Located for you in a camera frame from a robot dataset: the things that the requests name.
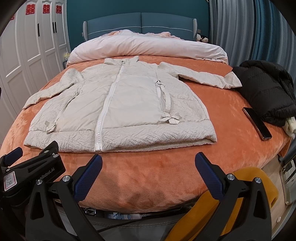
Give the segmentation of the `black quilted jacket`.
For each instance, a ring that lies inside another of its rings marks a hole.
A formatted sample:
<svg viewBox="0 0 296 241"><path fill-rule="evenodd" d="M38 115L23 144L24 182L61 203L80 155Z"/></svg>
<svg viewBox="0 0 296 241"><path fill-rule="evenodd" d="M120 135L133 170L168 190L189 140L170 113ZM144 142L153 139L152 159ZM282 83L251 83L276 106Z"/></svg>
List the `black quilted jacket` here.
<svg viewBox="0 0 296 241"><path fill-rule="evenodd" d="M247 100L262 121L282 127L295 117L295 94L291 75L283 66L247 60L232 68L242 86L237 91Z"/></svg>

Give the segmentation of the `grey blue curtain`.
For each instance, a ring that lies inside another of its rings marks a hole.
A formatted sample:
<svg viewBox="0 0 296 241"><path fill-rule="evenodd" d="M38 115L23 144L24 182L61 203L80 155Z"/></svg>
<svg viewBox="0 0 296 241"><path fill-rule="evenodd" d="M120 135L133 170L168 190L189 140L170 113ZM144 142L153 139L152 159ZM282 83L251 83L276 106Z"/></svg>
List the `grey blue curtain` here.
<svg viewBox="0 0 296 241"><path fill-rule="evenodd" d="M295 33L271 1L210 1L210 43L231 66L266 60L295 75Z"/></svg>

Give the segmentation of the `teal upholstered headboard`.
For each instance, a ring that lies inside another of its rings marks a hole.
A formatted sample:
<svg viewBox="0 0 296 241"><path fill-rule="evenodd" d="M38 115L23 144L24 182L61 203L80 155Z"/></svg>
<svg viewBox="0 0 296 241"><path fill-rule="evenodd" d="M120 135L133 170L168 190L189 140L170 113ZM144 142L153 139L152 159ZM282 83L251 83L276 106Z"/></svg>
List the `teal upholstered headboard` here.
<svg viewBox="0 0 296 241"><path fill-rule="evenodd" d="M85 41L125 29L140 34L170 32L181 39L195 41L197 20L163 13L126 13L84 21L82 28Z"/></svg>

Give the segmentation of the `yellow garment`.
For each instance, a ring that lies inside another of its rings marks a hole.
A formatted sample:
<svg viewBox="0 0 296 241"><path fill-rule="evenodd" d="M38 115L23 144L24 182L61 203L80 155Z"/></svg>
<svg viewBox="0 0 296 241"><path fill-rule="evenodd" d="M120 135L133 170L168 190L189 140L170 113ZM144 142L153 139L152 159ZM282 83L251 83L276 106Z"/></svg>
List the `yellow garment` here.
<svg viewBox="0 0 296 241"><path fill-rule="evenodd" d="M242 168L234 173L235 180L229 181L227 192L221 201L214 199L206 191L190 211L172 228L165 240L194 240L210 223L209 234L222 237L229 233L239 214L243 198L240 195L240 180L253 181L258 177L267 196L268 207L272 208L278 199L278 190L267 174L255 167Z"/></svg>

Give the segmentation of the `dark bedside table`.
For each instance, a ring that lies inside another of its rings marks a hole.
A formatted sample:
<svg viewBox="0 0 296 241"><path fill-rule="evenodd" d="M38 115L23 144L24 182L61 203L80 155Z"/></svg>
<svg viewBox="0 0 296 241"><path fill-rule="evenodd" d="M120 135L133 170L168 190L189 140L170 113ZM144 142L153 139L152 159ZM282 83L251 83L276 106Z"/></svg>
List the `dark bedside table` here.
<svg viewBox="0 0 296 241"><path fill-rule="evenodd" d="M63 64L63 68L66 69L66 67L67 67L67 60L66 61L63 61L62 64Z"/></svg>

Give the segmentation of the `small plush toy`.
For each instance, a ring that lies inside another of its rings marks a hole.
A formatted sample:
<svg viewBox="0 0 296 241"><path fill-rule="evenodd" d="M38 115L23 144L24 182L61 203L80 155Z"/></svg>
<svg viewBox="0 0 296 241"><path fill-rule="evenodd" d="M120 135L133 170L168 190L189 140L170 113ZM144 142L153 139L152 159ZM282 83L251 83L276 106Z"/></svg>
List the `small plush toy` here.
<svg viewBox="0 0 296 241"><path fill-rule="evenodd" d="M208 43L209 39L204 35L197 34L196 35L196 41L197 42Z"/></svg>

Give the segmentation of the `white panelled wardrobe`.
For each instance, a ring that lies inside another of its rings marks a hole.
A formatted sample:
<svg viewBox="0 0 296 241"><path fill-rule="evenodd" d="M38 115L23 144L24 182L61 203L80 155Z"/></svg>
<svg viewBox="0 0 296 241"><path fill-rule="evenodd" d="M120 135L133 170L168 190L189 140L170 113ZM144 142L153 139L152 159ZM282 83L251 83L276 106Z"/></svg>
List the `white panelled wardrobe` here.
<svg viewBox="0 0 296 241"><path fill-rule="evenodd" d="M1 140L70 53L66 1L25 1L1 35Z"/></svg>

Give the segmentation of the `black smartphone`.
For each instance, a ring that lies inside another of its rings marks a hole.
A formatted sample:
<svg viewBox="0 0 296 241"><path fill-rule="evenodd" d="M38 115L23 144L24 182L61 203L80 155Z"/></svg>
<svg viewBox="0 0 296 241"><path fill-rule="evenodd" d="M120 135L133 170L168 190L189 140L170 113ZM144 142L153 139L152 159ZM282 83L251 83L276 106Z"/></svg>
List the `black smartphone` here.
<svg viewBox="0 0 296 241"><path fill-rule="evenodd" d="M245 113L245 115L248 117L248 119L251 121L253 126L255 127L261 140L262 141L270 140L272 138L272 135L268 130L267 126L259 117L259 115L255 112L255 110L247 107L244 107L242 110Z"/></svg>

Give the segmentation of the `white padded jacket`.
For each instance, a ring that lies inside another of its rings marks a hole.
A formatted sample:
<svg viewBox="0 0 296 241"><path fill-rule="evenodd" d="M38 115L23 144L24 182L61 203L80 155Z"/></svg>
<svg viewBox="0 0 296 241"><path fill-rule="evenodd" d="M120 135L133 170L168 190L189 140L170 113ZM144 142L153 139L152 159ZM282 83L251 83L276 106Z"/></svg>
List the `white padded jacket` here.
<svg viewBox="0 0 296 241"><path fill-rule="evenodd" d="M138 57L106 59L82 71L68 69L60 81L31 96L44 100L24 145L43 149L52 141L62 152L140 152L217 142L208 111L184 83L220 89L241 87L224 76Z"/></svg>

